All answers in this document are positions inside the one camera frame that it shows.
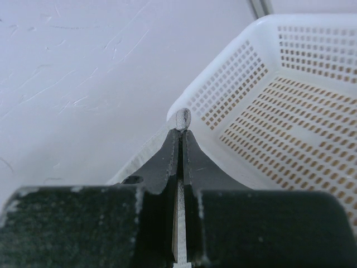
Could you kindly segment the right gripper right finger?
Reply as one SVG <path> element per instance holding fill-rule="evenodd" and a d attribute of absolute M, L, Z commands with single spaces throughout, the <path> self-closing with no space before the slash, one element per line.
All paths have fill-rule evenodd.
<path fill-rule="evenodd" d="M 347 215 L 323 192 L 253 190 L 182 135 L 187 259 L 194 267 L 355 267 Z"/>

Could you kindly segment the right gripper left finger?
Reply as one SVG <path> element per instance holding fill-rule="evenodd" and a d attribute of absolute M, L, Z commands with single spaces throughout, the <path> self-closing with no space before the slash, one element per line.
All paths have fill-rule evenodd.
<path fill-rule="evenodd" d="M 180 133 L 124 182 L 23 186 L 1 212 L 2 267 L 171 267 Z"/>

